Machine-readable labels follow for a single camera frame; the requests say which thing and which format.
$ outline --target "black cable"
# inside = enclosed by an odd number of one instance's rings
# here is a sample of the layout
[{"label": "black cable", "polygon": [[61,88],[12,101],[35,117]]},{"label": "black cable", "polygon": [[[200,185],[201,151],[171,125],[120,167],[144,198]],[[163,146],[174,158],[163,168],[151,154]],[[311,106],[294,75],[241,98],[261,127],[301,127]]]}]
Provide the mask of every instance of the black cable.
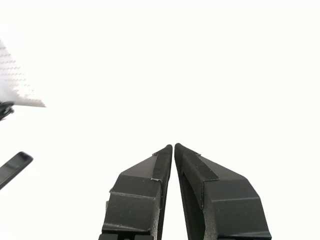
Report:
[{"label": "black cable", "polygon": [[15,112],[15,110],[12,108],[13,105],[15,105],[13,101],[0,101],[0,121],[9,114],[13,114]]}]

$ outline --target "black phone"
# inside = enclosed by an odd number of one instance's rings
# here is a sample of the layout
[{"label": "black phone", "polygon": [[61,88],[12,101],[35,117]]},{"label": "black phone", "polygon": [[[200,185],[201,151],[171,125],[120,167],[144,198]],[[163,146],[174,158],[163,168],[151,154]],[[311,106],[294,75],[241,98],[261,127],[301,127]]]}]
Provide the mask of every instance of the black phone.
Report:
[{"label": "black phone", "polygon": [[21,151],[0,167],[0,190],[32,161],[33,158],[31,156]]}]

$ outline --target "white background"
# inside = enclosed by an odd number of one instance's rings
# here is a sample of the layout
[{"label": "white background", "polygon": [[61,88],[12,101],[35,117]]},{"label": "white background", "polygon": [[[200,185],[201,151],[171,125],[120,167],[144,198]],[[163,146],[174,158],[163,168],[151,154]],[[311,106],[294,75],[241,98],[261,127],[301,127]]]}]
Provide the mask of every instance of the white background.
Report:
[{"label": "white background", "polygon": [[[119,173],[177,142],[250,180],[274,240],[318,236],[318,10],[1,9],[0,38],[48,105],[0,122],[0,165],[34,157],[0,239],[98,239]],[[174,164],[163,239],[187,239]]]}]

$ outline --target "white plastic part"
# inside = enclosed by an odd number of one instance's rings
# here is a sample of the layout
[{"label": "white plastic part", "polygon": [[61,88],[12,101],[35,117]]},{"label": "white plastic part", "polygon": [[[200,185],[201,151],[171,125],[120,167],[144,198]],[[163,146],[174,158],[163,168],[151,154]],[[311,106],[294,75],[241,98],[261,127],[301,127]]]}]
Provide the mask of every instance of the white plastic part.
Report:
[{"label": "white plastic part", "polygon": [[0,39],[0,101],[14,101],[16,105],[45,107],[28,83],[25,73],[12,58]]}]

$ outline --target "black plastic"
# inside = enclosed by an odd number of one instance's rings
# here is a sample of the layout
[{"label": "black plastic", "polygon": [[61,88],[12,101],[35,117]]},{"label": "black plastic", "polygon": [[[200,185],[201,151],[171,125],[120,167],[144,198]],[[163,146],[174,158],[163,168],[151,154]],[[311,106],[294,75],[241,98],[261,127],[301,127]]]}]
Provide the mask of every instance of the black plastic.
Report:
[{"label": "black plastic", "polygon": [[31,156],[21,151],[0,167],[0,190],[32,161]]},{"label": "black plastic", "polygon": [[0,121],[15,112],[15,110],[12,108],[13,105],[15,105],[13,101],[0,101]]},{"label": "black plastic", "polygon": [[161,240],[173,148],[122,172],[110,191],[99,240]]},{"label": "black plastic", "polygon": [[177,143],[174,159],[189,240],[271,240],[249,181]]}]

